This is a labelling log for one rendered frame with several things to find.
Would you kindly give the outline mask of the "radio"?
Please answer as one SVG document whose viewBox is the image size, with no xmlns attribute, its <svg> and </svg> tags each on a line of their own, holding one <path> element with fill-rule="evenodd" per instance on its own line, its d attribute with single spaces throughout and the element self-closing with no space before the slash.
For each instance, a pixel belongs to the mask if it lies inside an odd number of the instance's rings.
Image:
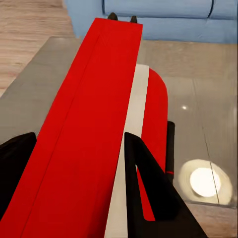
<svg viewBox="0 0 238 238">
<path fill-rule="evenodd" d="M 168 94 L 137 64 L 143 24 L 95 18 L 37 137 L 0 238 L 128 238 L 124 134 L 140 137 L 173 184 Z M 155 221 L 136 166 L 144 219 Z"/>
</svg>

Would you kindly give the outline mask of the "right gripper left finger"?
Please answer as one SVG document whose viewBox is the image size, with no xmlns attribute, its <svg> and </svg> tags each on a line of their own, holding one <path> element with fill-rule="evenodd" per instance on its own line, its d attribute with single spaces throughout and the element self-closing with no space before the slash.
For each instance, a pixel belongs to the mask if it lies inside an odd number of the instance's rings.
<svg viewBox="0 0 238 238">
<path fill-rule="evenodd" d="M 29 132 L 0 145 L 0 221 L 9 206 L 36 142 L 35 133 Z"/>
</svg>

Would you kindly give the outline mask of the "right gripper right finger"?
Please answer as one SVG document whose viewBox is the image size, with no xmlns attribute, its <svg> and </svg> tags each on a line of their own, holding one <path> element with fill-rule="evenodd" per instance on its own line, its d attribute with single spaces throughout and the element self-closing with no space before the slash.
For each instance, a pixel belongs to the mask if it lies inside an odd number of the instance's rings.
<svg viewBox="0 0 238 238">
<path fill-rule="evenodd" d="M 124 134 L 128 238 L 208 238 L 143 140 Z M 143 216 L 138 166 L 155 221 Z"/>
</svg>

